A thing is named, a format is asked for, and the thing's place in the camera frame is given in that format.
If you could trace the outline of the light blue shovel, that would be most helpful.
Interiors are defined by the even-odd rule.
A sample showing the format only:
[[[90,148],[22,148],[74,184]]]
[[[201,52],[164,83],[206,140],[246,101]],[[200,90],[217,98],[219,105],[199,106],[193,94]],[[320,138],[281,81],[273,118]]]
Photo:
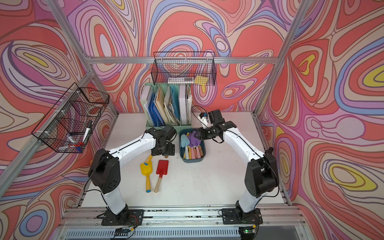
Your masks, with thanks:
[[[185,149],[185,147],[189,146],[190,140],[188,139],[187,135],[185,135],[185,134],[181,135],[180,143],[181,143],[181,147],[184,149]]]

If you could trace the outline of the dark teal storage box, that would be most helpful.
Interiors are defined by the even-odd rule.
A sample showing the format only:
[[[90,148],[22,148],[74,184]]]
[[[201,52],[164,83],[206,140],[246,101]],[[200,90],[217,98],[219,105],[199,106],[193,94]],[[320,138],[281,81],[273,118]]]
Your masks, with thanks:
[[[180,131],[180,156],[185,163],[201,162],[206,156],[203,140],[197,139],[198,129],[184,129]]]

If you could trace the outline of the yellow shovel wooden handle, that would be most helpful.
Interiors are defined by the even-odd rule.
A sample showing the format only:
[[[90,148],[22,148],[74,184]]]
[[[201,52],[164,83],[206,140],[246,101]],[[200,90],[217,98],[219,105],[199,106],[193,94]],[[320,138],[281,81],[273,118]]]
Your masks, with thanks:
[[[198,145],[201,158],[204,157],[204,151],[201,145]]]

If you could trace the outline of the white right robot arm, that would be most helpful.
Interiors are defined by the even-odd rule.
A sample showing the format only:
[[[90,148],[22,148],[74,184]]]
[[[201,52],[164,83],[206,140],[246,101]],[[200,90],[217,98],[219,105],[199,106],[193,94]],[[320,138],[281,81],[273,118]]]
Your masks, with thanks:
[[[232,121],[225,121],[220,110],[201,113],[197,116],[202,127],[198,129],[197,138],[213,140],[220,138],[227,143],[247,164],[244,183],[246,192],[237,202],[242,213],[250,213],[268,193],[280,185],[277,160],[273,156],[273,148],[262,152],[253,146]]]

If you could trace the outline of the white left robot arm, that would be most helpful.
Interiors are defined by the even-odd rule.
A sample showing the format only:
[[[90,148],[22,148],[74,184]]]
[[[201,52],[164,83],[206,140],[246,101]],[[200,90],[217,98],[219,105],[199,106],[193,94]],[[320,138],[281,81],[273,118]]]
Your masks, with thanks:
[[[129,162],[147,151],[151,152],[151,156],[174,156],[176,150],[173,140],[176,135],[176,129],[170,125],[161,129],[150,128],[122,146],[97,150],[88,178],[101,192],[107,210],[118,216],[128,209],[121,187],[125,185],[122,177],[127,172]]]

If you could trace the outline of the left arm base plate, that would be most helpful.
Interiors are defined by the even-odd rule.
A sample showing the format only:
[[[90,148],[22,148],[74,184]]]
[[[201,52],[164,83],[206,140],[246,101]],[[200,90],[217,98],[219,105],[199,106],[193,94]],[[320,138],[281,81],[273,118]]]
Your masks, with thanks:
[[[144,219],[144,210],[123,209],[115,215],[107,209],[103,218],[102,226],[140,226]]]

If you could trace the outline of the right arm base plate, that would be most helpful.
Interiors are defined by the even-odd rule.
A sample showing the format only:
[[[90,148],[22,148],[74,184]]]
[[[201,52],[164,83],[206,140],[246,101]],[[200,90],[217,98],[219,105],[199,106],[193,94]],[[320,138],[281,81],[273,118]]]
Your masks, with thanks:
[[[244,213],[241,209],[221,209],[224,225],[261,225],[263,218],[259,208],[255,208],[249,213]]]

